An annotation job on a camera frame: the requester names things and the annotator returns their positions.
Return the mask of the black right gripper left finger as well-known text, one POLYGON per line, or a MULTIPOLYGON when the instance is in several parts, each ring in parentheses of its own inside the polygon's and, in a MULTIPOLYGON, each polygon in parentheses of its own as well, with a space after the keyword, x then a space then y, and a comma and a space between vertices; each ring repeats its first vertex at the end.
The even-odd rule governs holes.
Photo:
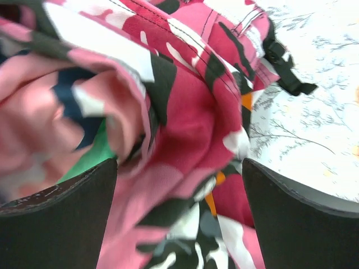
POLYGON ((96 268, 117 179, 107 159, 1 206, 2 269, 96 268))

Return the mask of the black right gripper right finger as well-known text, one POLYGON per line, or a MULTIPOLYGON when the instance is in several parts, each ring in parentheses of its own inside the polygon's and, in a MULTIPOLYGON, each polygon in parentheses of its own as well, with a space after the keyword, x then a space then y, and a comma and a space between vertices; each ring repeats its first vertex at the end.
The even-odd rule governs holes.
POLYGON ((284 177, 255 160, 242 177, 266 268, 358 269, 358 203, 284 177))

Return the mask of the pink navy leaf-print cloth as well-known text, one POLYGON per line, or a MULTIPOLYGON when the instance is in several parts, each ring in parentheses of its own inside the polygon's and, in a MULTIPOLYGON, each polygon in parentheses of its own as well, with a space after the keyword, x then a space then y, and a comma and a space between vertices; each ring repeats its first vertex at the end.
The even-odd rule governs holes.
POLYGON ((52 59, 1 39, 1 203, 55 185, 84 155, 106 120, 118 175, 144 165, 149 118, 145 83, 150 53, 140 59, 73 50, 91 69, 52 59))

